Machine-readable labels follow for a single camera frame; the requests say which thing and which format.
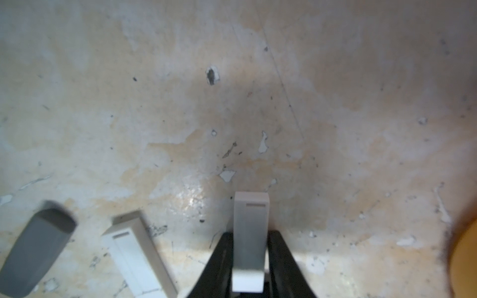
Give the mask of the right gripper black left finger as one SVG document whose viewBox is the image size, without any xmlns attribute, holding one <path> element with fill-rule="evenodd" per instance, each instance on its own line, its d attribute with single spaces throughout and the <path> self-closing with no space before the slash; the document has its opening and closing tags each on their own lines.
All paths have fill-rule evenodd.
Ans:
<svg viewBox="0 0 477 298">
<path fill-rule="evenodd" d="M 233 267 L 233 233 L 223 233 L 188 298 L 229 298 Z"/>
</svg>

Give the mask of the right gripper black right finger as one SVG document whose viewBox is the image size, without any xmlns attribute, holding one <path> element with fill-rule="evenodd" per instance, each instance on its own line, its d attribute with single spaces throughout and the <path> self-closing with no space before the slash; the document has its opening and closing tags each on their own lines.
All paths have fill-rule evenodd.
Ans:
<svg viewBox="0 0 477 298">
<path fill-rule="evenodd" d="M 316 298 L 281 233 L 268 232 L 271 298 Z"/>
</svg>

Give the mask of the light grey usb flash drive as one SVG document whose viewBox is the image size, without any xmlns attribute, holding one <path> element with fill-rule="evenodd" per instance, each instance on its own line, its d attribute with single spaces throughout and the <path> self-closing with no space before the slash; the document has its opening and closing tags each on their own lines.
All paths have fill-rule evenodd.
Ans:
<svg viewBox="0 0 477 298">
<path fill-rule="evenodd" d="M 262 293 L 265 283 L 270 198 L 266 192 L 234 197 L 232 291 Z"/>
</svg>

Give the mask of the white usb flash drive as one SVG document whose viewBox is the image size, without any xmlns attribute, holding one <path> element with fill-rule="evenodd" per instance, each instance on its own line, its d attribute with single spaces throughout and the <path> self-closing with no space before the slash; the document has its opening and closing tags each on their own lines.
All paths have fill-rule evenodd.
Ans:
<svg viewBox="0 0 477 298">
<path fill-rule="evenodd" d="M 114 217 L 101 239 L 135 298 L 178 296 L 139 211 Z"/>
</svg>

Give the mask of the dark grey usb flash drive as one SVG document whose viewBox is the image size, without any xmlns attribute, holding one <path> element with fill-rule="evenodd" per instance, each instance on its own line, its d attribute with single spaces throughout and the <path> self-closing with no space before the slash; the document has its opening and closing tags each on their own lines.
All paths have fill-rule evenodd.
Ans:
<svg viewBox="0 0 477 298">
<path fill-rule="evenodd" d="M 77 223 L 59 209 L 44 209 L 31 218 L 1 268 L 1 294 L 28 296 L 66 247 Z"/>
</svg>

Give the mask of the yellow plastic storage tray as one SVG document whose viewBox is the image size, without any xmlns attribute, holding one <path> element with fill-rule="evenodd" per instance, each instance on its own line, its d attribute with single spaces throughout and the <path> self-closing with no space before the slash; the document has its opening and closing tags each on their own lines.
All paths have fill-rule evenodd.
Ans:
<svg viewBox="0 0 477 298">
<path fill-rule="evenodd" d="M 466 229 L 452 252 L 450 284 L 455 298 L 477 298 L 477 221 Z"/>
</svg>

